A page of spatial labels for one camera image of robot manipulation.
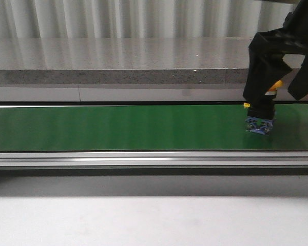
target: white table surface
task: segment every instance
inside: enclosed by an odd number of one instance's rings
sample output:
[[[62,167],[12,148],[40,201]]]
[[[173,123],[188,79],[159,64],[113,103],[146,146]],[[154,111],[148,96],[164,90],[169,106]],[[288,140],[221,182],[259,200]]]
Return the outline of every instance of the white table surface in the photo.
[[[308,176],[1,178],[0,245],[308,246]]]

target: conveyor belt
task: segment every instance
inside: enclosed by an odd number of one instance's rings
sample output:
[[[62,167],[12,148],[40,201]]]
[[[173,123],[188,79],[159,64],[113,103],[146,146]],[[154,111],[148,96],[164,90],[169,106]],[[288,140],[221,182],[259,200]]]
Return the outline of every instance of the conveyor belt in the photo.
[[[0,173],[308,174],[308,104],[277,105],[270,136],[245,118],[241,105],[0,108]]]

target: green conveyor belt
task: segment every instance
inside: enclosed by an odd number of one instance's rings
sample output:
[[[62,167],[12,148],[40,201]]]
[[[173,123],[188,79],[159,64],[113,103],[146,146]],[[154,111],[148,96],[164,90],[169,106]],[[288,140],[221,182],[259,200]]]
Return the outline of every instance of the green conveyor belt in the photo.
[[[0,108],[0,151],[308,150],[308,105],[277,105],[270,136],[242,105]]]

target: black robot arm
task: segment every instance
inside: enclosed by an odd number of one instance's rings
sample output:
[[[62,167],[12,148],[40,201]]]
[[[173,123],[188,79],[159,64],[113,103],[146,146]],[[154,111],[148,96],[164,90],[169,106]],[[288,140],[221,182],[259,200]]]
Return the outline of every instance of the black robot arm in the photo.
[[[308,94],[308,0],[302,0],[283,27],[258,32],[249,46],[249,72],[244,98],[254,107],[275,82],[292,69],[283,61],[286,54],[305,55],[302,67],[288,91],[297,100]]]

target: blue object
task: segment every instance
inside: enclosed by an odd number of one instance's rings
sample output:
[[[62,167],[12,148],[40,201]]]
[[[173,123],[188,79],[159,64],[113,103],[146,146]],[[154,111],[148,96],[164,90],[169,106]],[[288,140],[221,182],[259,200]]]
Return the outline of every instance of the blue object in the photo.
[[[245,122],[247,123],[246,129],[248,131],[261,135],[269,135],[273,129],[274,120],[248,117]]]

